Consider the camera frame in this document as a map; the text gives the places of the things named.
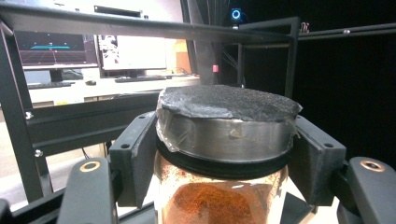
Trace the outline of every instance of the red object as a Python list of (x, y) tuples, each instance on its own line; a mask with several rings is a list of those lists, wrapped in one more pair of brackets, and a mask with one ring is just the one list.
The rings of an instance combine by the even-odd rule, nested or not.
[(218, 72), (219, 71), (219, 65), (218, 64), (213, 64), (213, 72)]

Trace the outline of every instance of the gray metal band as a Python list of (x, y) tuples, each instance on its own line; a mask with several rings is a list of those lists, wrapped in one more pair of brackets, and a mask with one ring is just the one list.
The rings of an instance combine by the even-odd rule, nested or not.
[(293, 121), (190, 119), (160, 110), (157, 133), (170, 151), (212, 161), (253, 162), (274, 159), (292, 147)]

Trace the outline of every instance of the white desk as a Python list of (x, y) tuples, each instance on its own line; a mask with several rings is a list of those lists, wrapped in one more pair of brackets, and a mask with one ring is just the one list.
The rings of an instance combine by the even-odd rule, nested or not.
[(116, 83), (113, 78), (96, 79), (95, 86), (77, 80), (71, 87), (29, 90), (34, 107), (75, 104), (110, 99), (114, 95), (163, 90), (165, 87), (199, 85), (198, 77), (173, 77), (160, 81)]

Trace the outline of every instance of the black fabric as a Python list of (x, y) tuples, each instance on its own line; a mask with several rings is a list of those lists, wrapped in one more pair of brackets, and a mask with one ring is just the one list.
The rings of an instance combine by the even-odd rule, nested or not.
[(203, 119), (283, 122), (301, 110), (281, 95), (221, 85), (166, 88), (161, 103), (171, 113)]

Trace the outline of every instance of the keyboard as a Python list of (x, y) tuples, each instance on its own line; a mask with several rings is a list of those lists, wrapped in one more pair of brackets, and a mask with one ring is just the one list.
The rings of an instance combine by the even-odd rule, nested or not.
[(29, 90), (47, 89), (47, 88), (60, 88), (60, 87), (70, 87), (72, 82), (47, 82), (47, 83), (36, 83), (28, 84), (27, 88)]
[(140, 81), (158, 81), (166, 80), (166, 76), (151, 76), (151, 77), (118, 77), (115, 79), (117, 83), (122, 82), (140, 82)]

